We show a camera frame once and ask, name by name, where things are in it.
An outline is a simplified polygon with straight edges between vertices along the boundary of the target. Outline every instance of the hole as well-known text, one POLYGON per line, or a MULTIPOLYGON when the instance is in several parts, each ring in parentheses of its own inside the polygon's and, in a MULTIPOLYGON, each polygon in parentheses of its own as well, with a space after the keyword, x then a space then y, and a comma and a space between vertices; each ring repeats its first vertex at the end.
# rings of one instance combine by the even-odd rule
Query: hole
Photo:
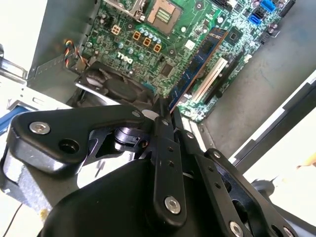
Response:
POLYGON ((275 232, 277 237, 283 237, 282 232, 275 225, 271 225, 271 228, 275 232))
POLYGON ((215 186, 218 188, 218 189, 220 189, 221 188, 221 186, 218 184, 218 183, 214 183, 215 184, 215 186))
POLYGON ((174 163, 172 162, 172 161, 168 161, 168 165, 170 166, 170 167, 172 167, 172 168, 174 168, 174 163))
POLYGON ((67 154, 74 154, 79 151, 79 144, 71 139, 63 139, 58 144, 59 149, 67 154))
POLYGON ((237 211, 240 220, 245 224, 248 222, 248 214, 246 208, 238 201, 233 200, 233 205, 237 211))

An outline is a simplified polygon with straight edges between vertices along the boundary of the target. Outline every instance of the gray surface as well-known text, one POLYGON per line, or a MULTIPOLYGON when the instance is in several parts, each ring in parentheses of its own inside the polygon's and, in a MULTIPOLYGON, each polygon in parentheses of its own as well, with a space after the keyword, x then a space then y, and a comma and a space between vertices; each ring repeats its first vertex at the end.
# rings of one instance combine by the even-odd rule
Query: gray surface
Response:
POLYGON ((316 1, 297 0, 203 122, 230 157, 316 69, 316 1))
POLYGON ((92 28, 101 0, 48 0, 29 78, 35 68, 65 51, 65 41, 81 45, 92 28))

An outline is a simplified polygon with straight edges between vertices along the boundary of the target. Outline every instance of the green circuit board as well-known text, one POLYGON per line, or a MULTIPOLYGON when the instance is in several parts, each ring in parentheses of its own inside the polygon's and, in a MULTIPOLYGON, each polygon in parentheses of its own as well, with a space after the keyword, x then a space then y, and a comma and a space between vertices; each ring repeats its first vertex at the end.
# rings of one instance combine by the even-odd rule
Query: green circuit board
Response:
MULTIPOLYGON (((134 4, 133 0, 120 2, 128 10, 134 4)), ((276 7, 274 12, 265 14, 260 25, 255 25, 248 20, 254 9, 252 0, 239 0, 230 11, 211 0, 148 0, 146 4, 145 20, 137 21, 102 1, 83 53, 166 96, 212 27, 227 30, 227 37, 234 33, 231 40, 225 39, 217 48, 203 74, 178 104, 181 113, 194 121, 201 121, 218 100, 216 96, 208 103, 191 99, 205 75, 220 58, 229 63, 239 55, 238 64, 219 89, 223 93, 260 47, 258 38, 271 23, 279 22, 282 11, 282 7, 276 7), (172 14, 167 12, 170 6, 172 14), (153 16, 160 17, 165 25, 153 23, 153 16)))

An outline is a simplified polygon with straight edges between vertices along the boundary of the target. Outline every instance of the pci slot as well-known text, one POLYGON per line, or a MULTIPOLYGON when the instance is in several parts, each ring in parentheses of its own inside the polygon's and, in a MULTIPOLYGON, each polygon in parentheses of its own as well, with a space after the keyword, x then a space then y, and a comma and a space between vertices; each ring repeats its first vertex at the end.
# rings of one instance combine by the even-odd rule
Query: pci slot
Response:
POLYGON ((215 79, 218 77, 220 72, 223 70, 223 68, 227 64, 227 60, 224 58, 220 58, 215 66, 212 68, 212 70, 207 74, 206 78, 204 79, 203 83, 199 86, 197 91, 194 93, 192 100, 195 102, 198 102, 202 99, 202 97, 205 95, 209 87, 213 84, 215 79))

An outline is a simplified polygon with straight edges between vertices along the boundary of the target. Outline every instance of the screw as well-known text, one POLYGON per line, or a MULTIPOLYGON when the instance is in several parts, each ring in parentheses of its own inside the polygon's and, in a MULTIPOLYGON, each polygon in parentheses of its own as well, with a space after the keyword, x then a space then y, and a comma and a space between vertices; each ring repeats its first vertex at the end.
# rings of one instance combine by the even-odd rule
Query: screw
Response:
POLYGON ((231 221, 229 227, 236 237, 243 237, 242 229, 235 221, 231 221))
POLYGON ((187 136, 188 136, 188 137, 190 137, 191 139, 193 139, 193 138, 194 138, 193 134, 192 134, 192 133, 190 133, 190 132, 187 132, 187 136))
POLYGON ((287 227, 284 226, 283 229, 289 237, 294 237, 294 234, 287 227))
POLYGON ((164 200, 164 205, 172 214, 179 214, 181 207, 180 203, 174 197, 166 197, 164 200))
POLYGON ((50 127, 46 122, 32 122, 30 124, 30 130, 33 133, 45 135, 50 132, 50 127))
POLYGON ((216 158, 220 158, 221 155, 218 152, 213 152, 213 154, 215 155, 216 158))
POLYGON ((166 125, 166 126, 169 125, 169 123, 167 122, 167 120, 163 119, 163 120, 161 120, 161 121, 162 121, 162 123, 163 123, 164 125, 166 125))
POLYGON ((140 114, 137 111, 133 111, 132 114, 138 118, 140 117, 140 114))

